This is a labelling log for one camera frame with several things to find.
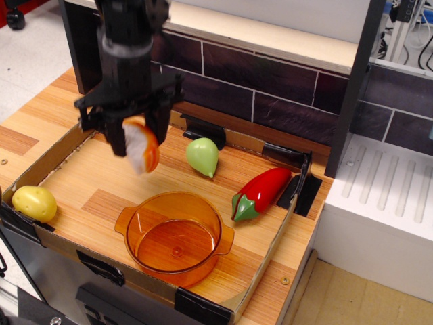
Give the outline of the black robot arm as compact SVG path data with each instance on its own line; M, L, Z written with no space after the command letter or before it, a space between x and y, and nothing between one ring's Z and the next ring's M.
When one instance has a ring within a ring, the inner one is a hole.
M156 143L166 139L173 104L183 100L183 76L151 69L153 36L168 20L170 1L96 1L101 81L74 106L82 130L104 134L117 156L127 154L126 118L143 115Z

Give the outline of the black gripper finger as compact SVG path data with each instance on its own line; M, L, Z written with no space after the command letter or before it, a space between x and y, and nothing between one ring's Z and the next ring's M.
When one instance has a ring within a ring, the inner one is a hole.
M119 118L103 120L99 126L106 141L111 145L112 151L116 156L126 156L126 140L123 129L123 120Z
M169 104L156 105L149 107L144 113L145 123L156 136L159 145L166 139L171 109L172 106Z

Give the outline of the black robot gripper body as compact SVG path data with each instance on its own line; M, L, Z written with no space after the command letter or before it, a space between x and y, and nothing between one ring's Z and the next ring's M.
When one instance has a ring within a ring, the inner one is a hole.
M119 57L101 54L102 80L75 101L82 129L99 129L108 119L144 114L156 105L171 105L183 99L183 76L178 72L155 72L150 56Z

